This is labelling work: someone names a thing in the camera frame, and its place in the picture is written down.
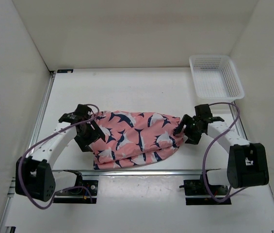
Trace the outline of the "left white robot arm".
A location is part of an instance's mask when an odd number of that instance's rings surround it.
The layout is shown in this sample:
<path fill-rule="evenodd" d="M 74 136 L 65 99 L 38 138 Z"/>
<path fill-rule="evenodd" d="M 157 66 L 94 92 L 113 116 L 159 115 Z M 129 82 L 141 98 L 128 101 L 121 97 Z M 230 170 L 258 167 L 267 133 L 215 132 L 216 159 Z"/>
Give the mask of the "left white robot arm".
<path fill-rule="evenodd" d="M 65 169 L 54 172 L 53 166 L 71 141 L 75 141 L 82 152 L 91 152 L 91 145 L 99 139 L 105 140 L 105 133 L 95 119 L 100 111 L 94 104 L 78 104 L 73 112 L 63 114 L 54 132 L 32 145 L 16 163 L 15 191 L 26 196 L 37 208 L 45 207 L 38 201 L 53 203 L 62 192 L 90 194 L 83 186 L 81 173 Z"/>

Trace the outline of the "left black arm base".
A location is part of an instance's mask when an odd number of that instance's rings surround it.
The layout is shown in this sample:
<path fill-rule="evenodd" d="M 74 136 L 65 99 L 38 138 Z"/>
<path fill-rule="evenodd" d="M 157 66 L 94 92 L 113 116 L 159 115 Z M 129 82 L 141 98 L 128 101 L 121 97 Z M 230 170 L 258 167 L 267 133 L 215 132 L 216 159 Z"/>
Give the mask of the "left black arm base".
<path fill-rule="evenodd" d="M 82 173 L 75 170 L 64 170 L 65 173 L 76 175 L 73 189 L 59 191 L 53 203 L 60 204 L 96 204 L 98 180 L 84 178 Z"/>

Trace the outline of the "pink shark print shorts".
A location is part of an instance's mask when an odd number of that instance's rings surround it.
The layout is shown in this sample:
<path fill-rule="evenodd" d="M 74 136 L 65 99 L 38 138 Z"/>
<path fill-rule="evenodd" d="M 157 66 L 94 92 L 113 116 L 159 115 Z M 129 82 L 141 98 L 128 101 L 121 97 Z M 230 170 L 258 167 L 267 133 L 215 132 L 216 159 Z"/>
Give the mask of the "pink shark print shorts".
<path fill-rule="evenodd" d="M 91 144 L 95 170 L 145 166 L 178 151 L 184 134 L 174 135 L 181 119 L 156 112 L 103 111 L 95 119 L 105 134 Z"/>

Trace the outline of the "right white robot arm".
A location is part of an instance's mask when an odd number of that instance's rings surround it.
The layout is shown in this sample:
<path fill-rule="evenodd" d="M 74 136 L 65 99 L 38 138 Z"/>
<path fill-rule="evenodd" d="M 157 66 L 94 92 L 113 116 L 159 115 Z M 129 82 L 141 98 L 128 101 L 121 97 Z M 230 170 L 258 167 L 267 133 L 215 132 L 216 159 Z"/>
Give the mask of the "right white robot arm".
<path fill-rule="evenodd" d="M 195 107 L 195 116 L 184 115 L 173 134 L 184 133 L 186 143 L 197 145 L 203 134 L 212 138 L 206 148 L 202 162 L 200 190 L 212 193 L 218 185 L 234 189 L 263 186 L 269 183 L 269 172 L 265 147 L 241 138 L 232 126 L 219 116 L 213 116 L 209 104 Z M 218 143 L 228 154 L 227 167 L 206 170 L 206 160 L 211 146 Z"/>

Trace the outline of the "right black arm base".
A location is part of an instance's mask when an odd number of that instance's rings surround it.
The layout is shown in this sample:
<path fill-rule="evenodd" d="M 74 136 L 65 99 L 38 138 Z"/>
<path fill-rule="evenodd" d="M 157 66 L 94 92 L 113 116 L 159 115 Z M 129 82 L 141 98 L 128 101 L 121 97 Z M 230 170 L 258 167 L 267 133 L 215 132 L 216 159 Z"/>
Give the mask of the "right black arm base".
<path fill-rule="evenodd" d="M 228 187 L 224 185 L 210 185 L 210 191 L 217 198 L 222 200 L 228 194 Z M 198 175 L 196 178 L 184 179 L 179 189 L 184 191 L 186 206 L 202 205 L 231 205 L 231 199 L 224 202 L 215 201 L 209 194 L 204 185 L 203 176 Z"/>

